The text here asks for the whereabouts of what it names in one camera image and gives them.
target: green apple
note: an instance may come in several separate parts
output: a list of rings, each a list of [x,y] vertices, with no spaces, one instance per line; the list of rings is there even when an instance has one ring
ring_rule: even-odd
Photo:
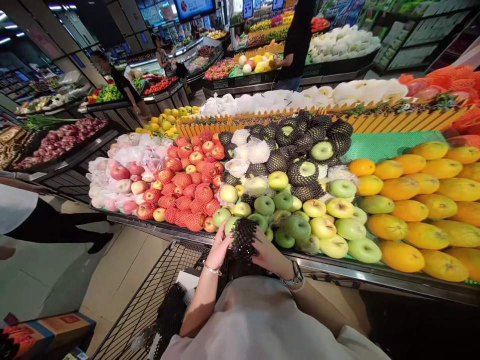
[[[279,210],[289,210],[294,204],[294,198],[288,192],[279,192],[273,197],[275,208]]]
[[[364,237],[360,240],[348,242],[348,255],[354,257],[359,262],[373,264],[380,261],[382,251],[376,243]]]
[[[348,200],[334,197],[326,203],[326,211],[335,218],[351,218],[354,214],[354,206]]]
[[[313,234],[305,239],[296,239],[295,249],[307,254],[318,254],[320,252],[320,239]]]
[[[298,216],[301,216],[302,218],[304,218],[305,220],[307,220],[308,222],[310,221],[310,216],[308,216],[306,213],[304,213],[303,211],[295,211],[295,212],[292,212],[291,213],[292,215],[298,215]]]
[[[267,222],[267,219],[264,216],[262,216],[258,213],[254,213],[254,214],[250,215],[248,217],[248,219],[256,222],[260,226],[260,228],[263,232],[267,231],[267,229],[269,227],[269,223]]]
[[[272,241],[274,239],[274,231],[271,228],[268,228],[265,231],[265,236],[268,240]]]
[[[283,171],[274,171],[268,175],[268,185],[275,191],[282,191],[289,184],[289,177]]]
[[[272,198],[267,195],[257,197],[253,203],[253,207],[262,215],[272,215],[275,211],[275,203]]]
[[[247,218],[251,214],[252,209],[246,202],[238,202],[233,206],[233,215],[238,216],[239,218]]]
[[[357,219],[363,225],[365,225],[368,219],[367,213],[363,211],[361,208],[356,206],[353,207],[353,215],[351,217],[354,219]]]
[[[327,206],[317,199],[305,201],[302,209],[303,212],[311,218],[319,218],[327,213]]]
[[[275,230],[275,242],[279,247],[284,249],[293,248],[295,245],[295,239],[293,237],[287,236],[284,230],[281,228]]]
[[[343,237],[334,235],[333,237],[320,240],[320,250],[331,258],[341,259],[347,255],[349,245]]]
[[[293,205],[291,206],[291,208],[289,209],[292,213],[300,210],[302,208],[302,202],[300,201],[300,199],[296,196],[292,196],[293,198]]]
[[[332,144],[328,141],[321,141],[311,148],[311,157],[315,160],[327,160],[334,155]]]
[[[238,216],[230,216],[227,219],[225,223],[225,236],[232,232],[232,228],[234,227],[238,219],[240,219]]]
[[[328,183],[328,192],[336,198],[354,197],[357,187],[351,181],[345,179],[337,179]]]
[[[309,222],[298,215],[287,217],[283,223],[283,230],[288,237],[294,239],[306,239],[312,233]]]
[[[338,219],[335,221],[335,227],[336,233],[347,240],[361,240],[367,236],[365,226],[353,217]]]
[[[231,216],[232,214],[230,213],[230,210],[225,207],[219,208],[213,213],[213,223],[217,228],[219,228],[220,225],[224,222],[224,220],[228,219]]]
[[[323,217],[314,217],[310,220],[311,232],[319,239],[333,238],[337,234],[334,223]]]

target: black shirt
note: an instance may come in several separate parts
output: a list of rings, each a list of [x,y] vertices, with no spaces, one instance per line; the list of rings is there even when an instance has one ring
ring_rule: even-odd
[[[125,91],[125,88],[129,88],[131,94],[133,95],[133,98],[135,99],[136,103],[139,103],[142,101],[142,98],[140,97],[139,93],[135,88],[132,86],[130,81],[124,76],[124,74],[120,71],[118,71],[114,66],[111,67],[110,69],[110,76],[115,82],[116,87],[118,88],[118,91],[120,94],[123,95],[123,98],[126,101],[130,101],[130,98],[127,95],[127,92]]]

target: bracelet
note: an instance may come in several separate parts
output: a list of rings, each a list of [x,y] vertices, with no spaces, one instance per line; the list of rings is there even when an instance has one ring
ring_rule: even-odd
[[[210,266],[207,265],[207,262],[205,260],[203,260],[203,267],[211,273],[214,273],[215,275],[222,276],[222,272],[220,270],[213,270]]]

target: display screen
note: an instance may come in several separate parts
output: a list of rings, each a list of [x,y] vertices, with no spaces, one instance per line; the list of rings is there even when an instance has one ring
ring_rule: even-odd
[[[197,15],[207,15],[215,12],[214,0],[174,0],[178,19],[188,21]]]

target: black pants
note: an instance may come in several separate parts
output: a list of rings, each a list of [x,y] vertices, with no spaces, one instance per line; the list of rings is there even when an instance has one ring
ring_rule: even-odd
[[[104,240],[108,235],[83,230],[76,225],[105,220],[107,215],[100,212],[58,213],[53,206],[39,198],[30,216],[5,235],[32,243],[94,243]]]

